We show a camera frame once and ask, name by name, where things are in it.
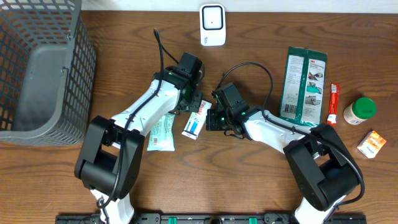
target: white plug-in device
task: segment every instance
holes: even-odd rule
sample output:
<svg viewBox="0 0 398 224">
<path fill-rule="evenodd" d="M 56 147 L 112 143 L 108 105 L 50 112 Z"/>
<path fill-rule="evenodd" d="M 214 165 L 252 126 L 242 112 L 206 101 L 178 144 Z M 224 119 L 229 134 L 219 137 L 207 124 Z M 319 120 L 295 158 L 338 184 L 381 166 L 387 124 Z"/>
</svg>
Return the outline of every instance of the white plug-in device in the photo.
<svg viewBox="0 0 398 224">
<path fill-rule="evenodd" d="M 200 43 L 203 46 L 225 44 L 225 8 L 221 4 L 204 4 L 200 7 Z"/>
</svg>

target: green jar lid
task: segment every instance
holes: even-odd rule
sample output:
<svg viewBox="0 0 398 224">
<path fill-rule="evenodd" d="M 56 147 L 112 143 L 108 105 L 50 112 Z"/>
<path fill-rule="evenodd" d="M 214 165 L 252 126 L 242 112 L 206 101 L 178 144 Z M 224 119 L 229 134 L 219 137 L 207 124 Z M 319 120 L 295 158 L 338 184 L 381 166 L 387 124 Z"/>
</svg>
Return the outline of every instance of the green jar lid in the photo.
<svg viewBox="0 0 398 224">
<path fill-rule="evenodd" d="M 377 112 L 377 106 L 368 97 L 359 98 L 353 104 L 353 113 L 355 116 L 361 119 L 369 119 L 373 117 Z"/>
</svg>

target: small white box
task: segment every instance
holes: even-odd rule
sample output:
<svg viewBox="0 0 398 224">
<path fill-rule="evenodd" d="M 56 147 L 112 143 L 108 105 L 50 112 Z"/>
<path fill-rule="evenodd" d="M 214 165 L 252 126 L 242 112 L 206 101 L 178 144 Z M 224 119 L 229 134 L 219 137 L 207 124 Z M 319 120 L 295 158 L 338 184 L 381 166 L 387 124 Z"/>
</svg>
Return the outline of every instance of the small white box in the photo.
<svg viewBox="0 0 398 224">
<path fill-rule="evenodd" d="M 202 100 L 200 103 L 199 111 L 191 113 L 187 125 L 185 125 L 182 135 L 190 137 L 194 140 L 198 139 L 198 135 L 206 122 L 207 110 L 211 108 L 211 103 Z"/>
</svg>

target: product packaging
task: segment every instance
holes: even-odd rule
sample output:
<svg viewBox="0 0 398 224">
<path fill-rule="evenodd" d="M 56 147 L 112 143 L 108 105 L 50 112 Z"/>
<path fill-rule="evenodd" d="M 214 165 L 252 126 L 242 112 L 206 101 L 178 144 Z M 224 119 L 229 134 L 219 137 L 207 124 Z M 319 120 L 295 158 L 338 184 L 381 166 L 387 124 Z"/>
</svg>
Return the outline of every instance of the product packaging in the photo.
<svg viewBox="0 0 398 224">
<path fill-rule="evenodd" d="M 289 47 L 280 118 L 316 127 L 322 116 L 327 54 Z"/>
<path fill-rule="evenodd" d="M 338 95 L 340 92 L 340 85 L 336 83 L 331 84 L 330 102 L 329 102 L 329 115 L 328 124 L 336 126 Z"/>
<path fill-rule="evenodd" d="M 365 156 L 372 159 L 376 156 L 376 154 L 380 151 L 381 147 L 383 147 L 386 142 L 387 141 L 382 138 L 377 132 L 371 131 L 365 137 L 365 139 L 363 139 L 362 142 L 357 146 L 357 148 L 363 154 L 365 154 Z"/>
<path fill-rule="evenodd" d="M 368 97 L 361 97 L 344 109 L 344 119 L 352 125 L 358 125 L 373 117 L 377 112 L 375 102 Z"/>
<path fill-rule="evenodd" d="M 175 151 L 173 123 L 175 114 L 165 114 L 152 128 L 148 151 Z"/>
<path fill-rule="evenodd" d="M 191 113 L 191 116 L 189 117 L 187 125 L 185 125 L 182 134 L 194 140 L 198 139 L 200 130 L 206 122 L 207 110 L 210 108 L 211 103 L 202 100 L 199 111 L 197 113 Z"/>
</svg>

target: red tube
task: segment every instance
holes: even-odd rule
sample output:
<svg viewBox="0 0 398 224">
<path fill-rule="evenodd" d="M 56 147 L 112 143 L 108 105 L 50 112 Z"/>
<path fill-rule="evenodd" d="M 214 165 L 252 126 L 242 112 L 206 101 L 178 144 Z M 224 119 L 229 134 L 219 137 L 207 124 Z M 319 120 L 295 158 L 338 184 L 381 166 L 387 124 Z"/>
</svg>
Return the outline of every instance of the red tube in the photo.
<svg viewBox="0 0 398 224">
<path fill-rule="evenodd" d="M 332 126 L 336 126 L 339 92 L 340 92 L 339 84 L 332 83 L 331 84 L 330 101 L 329 101 L 329 115 L 328 115 L 328 120 L 327 120 L 328 124 L 330 124 Z"/>
</svg>

